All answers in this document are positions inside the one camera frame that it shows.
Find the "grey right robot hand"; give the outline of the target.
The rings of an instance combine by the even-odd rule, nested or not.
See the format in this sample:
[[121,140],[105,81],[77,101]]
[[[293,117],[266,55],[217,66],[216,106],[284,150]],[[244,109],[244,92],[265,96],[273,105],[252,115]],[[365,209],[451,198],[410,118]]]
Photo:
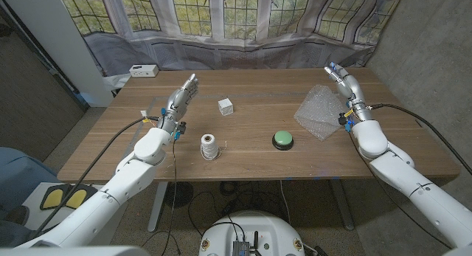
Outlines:
[[347,107],[361,122],[372,120],[358,81],[342,66],[331,63],[324,68],[330,79],[337,83],[338,92],[347,98]]

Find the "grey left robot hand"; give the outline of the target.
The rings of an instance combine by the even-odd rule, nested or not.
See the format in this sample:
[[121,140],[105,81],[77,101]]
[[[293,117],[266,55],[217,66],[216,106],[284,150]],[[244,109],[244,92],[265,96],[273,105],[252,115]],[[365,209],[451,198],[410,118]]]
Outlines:
[[187,106],[198,93],[198,79],[195,74],[191,74],[188,80],[168,98],[164,116],[158,121],[160,135],[170,136],[176,129],[178,122],[187,112]]

